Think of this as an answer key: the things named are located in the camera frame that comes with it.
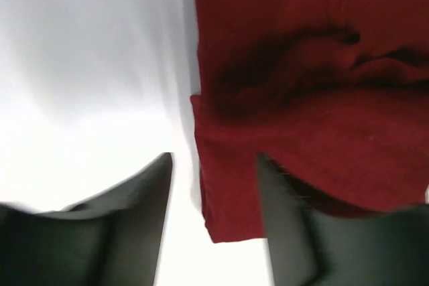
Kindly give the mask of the dark red t shirt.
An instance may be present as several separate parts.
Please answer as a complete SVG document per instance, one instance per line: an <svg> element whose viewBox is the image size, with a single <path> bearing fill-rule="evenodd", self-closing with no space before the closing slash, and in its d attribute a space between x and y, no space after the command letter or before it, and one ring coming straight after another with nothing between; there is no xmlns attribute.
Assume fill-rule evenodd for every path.
<svg viewBox="0 0 429 286"><path fill-rule="evenodd" d="M256 157L343 202L425 200L428 0L196 0L191 98L213 242L263 236Z"/></svg>

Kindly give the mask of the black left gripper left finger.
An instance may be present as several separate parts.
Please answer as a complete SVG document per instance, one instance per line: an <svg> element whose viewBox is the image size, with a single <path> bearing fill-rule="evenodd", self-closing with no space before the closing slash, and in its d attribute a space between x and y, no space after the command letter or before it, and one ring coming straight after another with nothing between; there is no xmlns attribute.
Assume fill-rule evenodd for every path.
<svg viewBox="0 0 429 286"><path fill-rule="evenodd" d="M163 153L63 211L1 205L2 285L153 285L172 179Z"/></svg>

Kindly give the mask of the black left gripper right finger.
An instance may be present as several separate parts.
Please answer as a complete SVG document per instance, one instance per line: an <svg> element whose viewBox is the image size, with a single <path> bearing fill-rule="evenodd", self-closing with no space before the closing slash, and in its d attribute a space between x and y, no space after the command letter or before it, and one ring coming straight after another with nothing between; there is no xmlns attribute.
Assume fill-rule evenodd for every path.
<svg viewBox="0 0 429 286"><path fill-rule="evenodd" d="M276 285L427 285L428 205L353 206L257 157L263 228Z"/></svg>

